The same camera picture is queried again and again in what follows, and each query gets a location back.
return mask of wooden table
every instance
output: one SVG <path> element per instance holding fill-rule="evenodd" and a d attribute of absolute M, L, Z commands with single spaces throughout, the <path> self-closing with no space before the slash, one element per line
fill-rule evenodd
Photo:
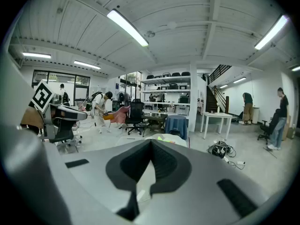
<path fill-rule="evenodd" d="M 225 140 L 227 140 L 228 134 L 229 134 L 229 129 L 230 129 L 232 115 L 229 115 L 229 114 L 226 114 L 226 113 L 223 113 L 223 112 L 216 112 L 216 113 L 203 112 L 202 122 L 201 122 L 201 131 L 200 132 L 202 132 L 202 130 L 203 130 L 204 116 L 206 116 L 206 123 L 205 123 L 205 131 L 204 131 L 204 137 L 203 137 L 203 139 L 206 138 L 207 127 L 208 127 L 208 120 L 209 120 L 210 117 L 212 117 L 212 118 L 221 118 L 221 123 L 219 125 L 219 130 L 218 130 L 219 134 L 222 131 L 222 126 L 223 126 L 224 118 L 227 118 L 227 132 L 226 132 L 226 138 L 225 138 Z"/>
<path fill-rule="evenodd" d="M 161 130 L 164 130 L 165 127 L 164 127 L 164 123 L 165 123 L 165 119 L 167 118 L 167 114 L 163 114 L 163 113 L 148 113 L 148 114 L 144 114 L 142 115 L 142 118 L 143 119 L 148 119 L 149 123 L 147 124 L 145 122 L 145 128 L 144 128 L 144 132 L 142 134 L 142 136 L 144 137 L 144 134 L 145 134 L 145 131 L 147 128 L 150 128 L 150 129 L 161 129 Z"/>

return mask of black office chair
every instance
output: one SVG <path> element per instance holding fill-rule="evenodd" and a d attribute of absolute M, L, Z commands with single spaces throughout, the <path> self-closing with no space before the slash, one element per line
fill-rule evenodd
<path fill-rule="evenodd" d="M 140 129 L 136 126 L 137 124 L 143 121 L 142 114 L 143 114 L 144 103 L 131 103 L 130 105 L 130 116 L 126 115 L 125 123 L 126 124 L 133 124 L 133 127 L 127 127 L 125 130 L 130 129 L 128 131 L 128 135 L 133 130 L 139 131 L 139 134 L 142 135 Z"/>
<path fill-rule="evenodd" d="M 270 139 L 270 135 L 273 133 L 274 128 L 278 124 L 279 121 L 279 112 L 280 109 L 276 109 L 273 118 L 271 118 L 271 122 L 269 123 L 269 126 L 266 126 L 265 120 L 262 120 L 264 122 L 264 125 L 261 125 L 260 128 L 263 131 L 263 134 L 259 134 L 257 140 L 260 138 L 264 138 L 266 140 L 266 145 L 268 145 L 268 139 Z"/>

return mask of table leg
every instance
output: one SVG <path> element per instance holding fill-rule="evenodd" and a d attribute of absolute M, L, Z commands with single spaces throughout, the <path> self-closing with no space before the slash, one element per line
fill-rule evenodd
<path fill-rule="evenodd" d="M 200 133 L 201 133 L 202 130 L 203 130 L 204 116 L 205 116 L 205 115 L 202 115 L 202 121 L 201 121 L 201 130 L 200 130 Z"/>
<path fill-rule="evenodd" d="M 219 134 L 221 134 L 221 132 L 222 132 L 223 122 L 224 122 L 224 118 L 221 118 L 221 123 L 219 125 L 219 131 L 218 131 Z"/>
<path fill-rule="evenodd" d="M 227 140 L 227 138 L 228 138 L 230 125 L 231 125 L 231 118 L 227 118 L 227 132 L 226 132 L 225 140 Z"/>
<path fill-rule="evenodd" d="M 205 138 L 206 138 L 207 127 L 208 127 L 208 120 L 209 120 L 209 116 L 207 116 L 207 117 L 206 117 L 205 131 L 204 131 L 204 137 L 203 137 L 203 139 L 205 139 Z"/>

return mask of brown box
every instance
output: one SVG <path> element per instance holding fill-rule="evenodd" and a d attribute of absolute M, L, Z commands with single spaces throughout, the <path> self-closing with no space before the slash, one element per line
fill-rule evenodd
<path fill-rule="evenodd" d="M 285 128 L 283 129 L 282 141 L 286 139 L 287 132 L 288 132 L 289 127 L 290 127 L 290 122 L 291 122 L 291 116 L 289 116 L 288 123 L 285 125 Z"/>

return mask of ceiling light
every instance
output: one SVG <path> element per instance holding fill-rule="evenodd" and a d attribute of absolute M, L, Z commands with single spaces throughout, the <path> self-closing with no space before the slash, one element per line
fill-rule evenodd
<path fill-rule="evenodd" d="M 23 52 L 23 55 L 24 56 L 29 56 L 29 57 L 38 57 L 38 58 L 51 58 L 51 55 L 33 53 L 33 52 Z"/>
<path fill-rule="evenodd" d="M 141 36 L 137 29 L 123 15 L 121 15 L 119 11 L 113 9 L 107 14 L 107 17 L 113 20 L 127 33 L 129 33 L 140 45 L 143 47 L 149 45 L 149 43 Z"/>
<path fill-rule="evenodd" d="M 83 65 L 83 66 L 87 66 L 87 67 L 90 67 L 90 68 L 95 68 L 95 69 L 100 69 L 101 67 L 96 67 L 94 65 L 91 65 L 91 64 L 87 64 L 87 63 L 84 63 L 84 62 L 80 62 L 80 61 L 74 61 L 75 64 L 79 64 L 79 65 Z"/>
<path fill-rule="evenodd" d="M 273 28 L 255 45 L 255 48 L 259 50 L 265 46 L 283 28 L 287 21 L 287 16 L 281 16 Z"/>
<path fill-rule="evenodd" d="M 298 70 L 300 70 L 300 66 L 295 67 L 295 68 L 292 69 L 293 72 L 296 72 L 296 71 L 298 71 Z"/>
<path fill-rule="evenodd" d="M 73 81 L 68 81 L 68 83 L 74 83 Z M 81 82 L 76 82 L 77 84 L 81 84 Z"/>
<path fill-rule="evenodd" d="M 241 79 L 239 79 L 239 80 L 237 80 L 237 81 L 235 81 L 235 82 L 233 82 L 233 83 L 238 83 L 238 82 L 243 81 L 243 80 L 245 80 L 245 79 L 246 79 L 246 78 L 243 77 L 243 78 L 241 78 Z"/>

